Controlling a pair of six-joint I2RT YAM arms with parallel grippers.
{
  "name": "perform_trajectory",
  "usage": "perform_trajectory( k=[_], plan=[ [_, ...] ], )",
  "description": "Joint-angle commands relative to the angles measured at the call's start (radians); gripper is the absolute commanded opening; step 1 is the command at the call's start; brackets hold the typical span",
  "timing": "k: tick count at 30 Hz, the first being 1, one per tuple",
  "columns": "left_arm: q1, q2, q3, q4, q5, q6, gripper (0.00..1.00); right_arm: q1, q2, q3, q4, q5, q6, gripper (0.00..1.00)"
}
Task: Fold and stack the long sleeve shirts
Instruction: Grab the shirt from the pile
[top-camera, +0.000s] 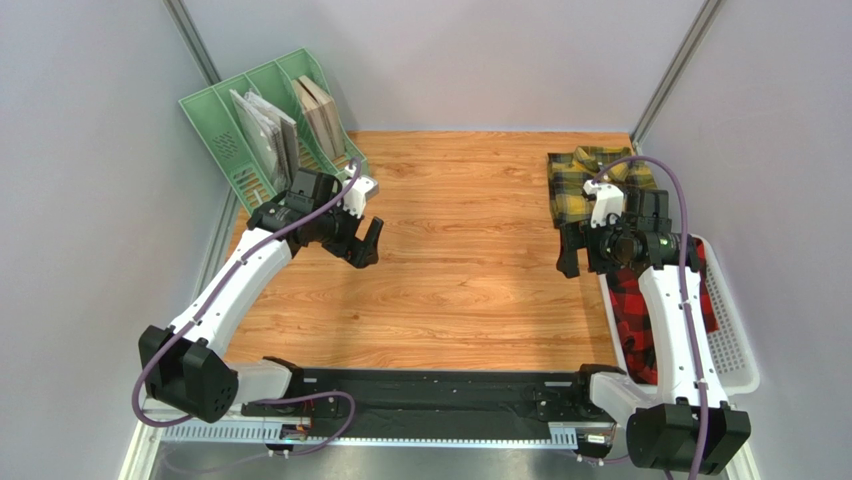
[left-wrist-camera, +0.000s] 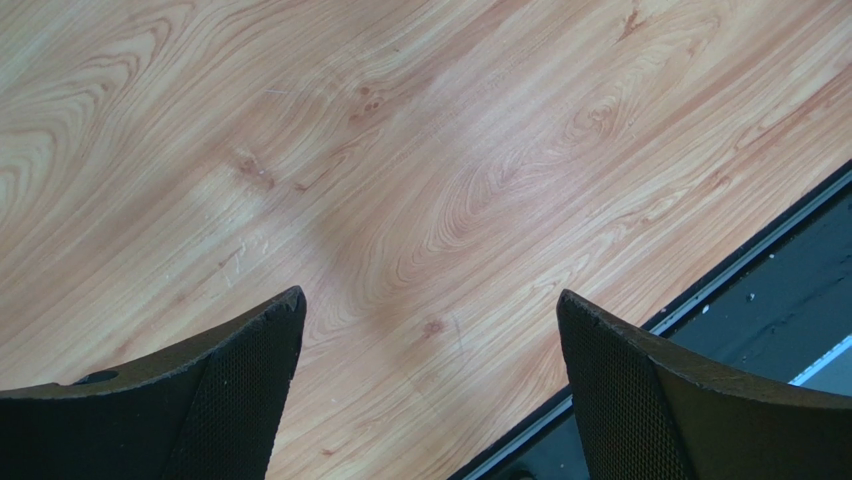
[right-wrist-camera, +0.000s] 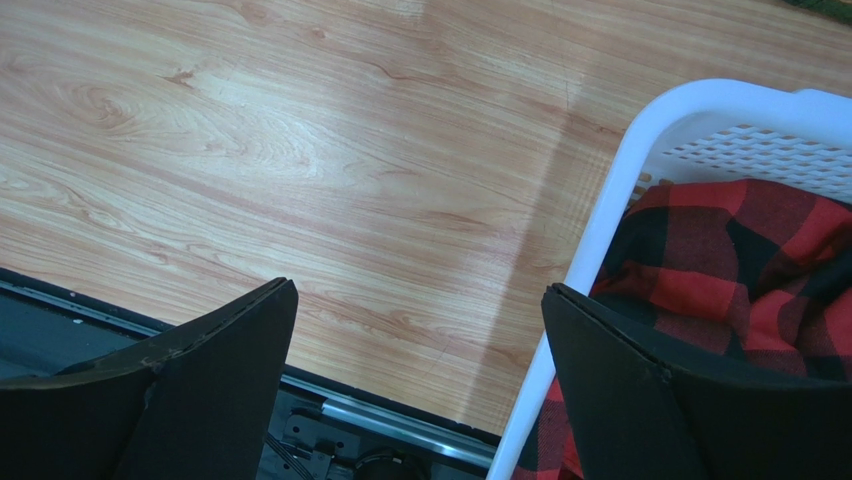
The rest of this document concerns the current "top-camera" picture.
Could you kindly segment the red black plaid shirt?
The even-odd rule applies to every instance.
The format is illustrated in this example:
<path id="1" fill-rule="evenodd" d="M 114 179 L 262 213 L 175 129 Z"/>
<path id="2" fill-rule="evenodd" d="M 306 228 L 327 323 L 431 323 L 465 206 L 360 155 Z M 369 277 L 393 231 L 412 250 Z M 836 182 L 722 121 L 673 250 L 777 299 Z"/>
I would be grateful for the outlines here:
<path id="1" fill-rule="evenodd" d="M 719 329 L 719 322 L 707 288 L 707 250 L 704 242 L 694 238 L 700 262 L 700 305 L 707 333 Z M 628 267 L 606 274 L 608 295 L 627 374 L 638 384 L 656 385 L 658 369 L 650 315 L 638 283 L 638 276 Z"/>

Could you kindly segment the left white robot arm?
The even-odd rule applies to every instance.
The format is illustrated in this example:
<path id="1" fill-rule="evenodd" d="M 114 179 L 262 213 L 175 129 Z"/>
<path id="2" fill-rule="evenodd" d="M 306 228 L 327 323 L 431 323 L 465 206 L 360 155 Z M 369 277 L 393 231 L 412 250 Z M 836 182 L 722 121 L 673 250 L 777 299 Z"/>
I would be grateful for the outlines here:
<path id="1" fill-rule="evenodd" d="M 202 293 L 167 327 L 140 336 L 142 371 L 131 395 L 138 420 L 162 428 L 215 423 L 234 405 L 282 400 L 295 366 L 274 357 L 227 363 L 233 335 L 267 284 L 313 243 L 355 268 L 376 264 L 382 220 L 373 218 L 364 237 L 357 232 L 378 191 L 353 160 L 342 179 L 301 168 L 288 189 L 257 207 Z"/>

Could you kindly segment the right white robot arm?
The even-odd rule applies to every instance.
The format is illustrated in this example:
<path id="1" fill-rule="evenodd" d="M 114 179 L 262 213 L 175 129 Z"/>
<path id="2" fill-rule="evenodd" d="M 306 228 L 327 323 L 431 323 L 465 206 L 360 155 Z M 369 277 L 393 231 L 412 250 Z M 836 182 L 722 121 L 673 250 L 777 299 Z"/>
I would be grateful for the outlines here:
<path id="1" fill-rule="evenodd" d="M 625 430 L 636 467 L 721 473 L 751 435 L 744 411 L 730 406 L 716 373 L 701 313 L 701 262 L 692 236 L 671 228 L 664 190 L 588 181 L 589 219 L 560 228 L 556 268 L 579 275 L 578 250 L 595 274 L 630 271 L 647 307 L 657 364 L 653 393 L 603 365 L 579 370 L 579 405 L 605 413 Z"/>

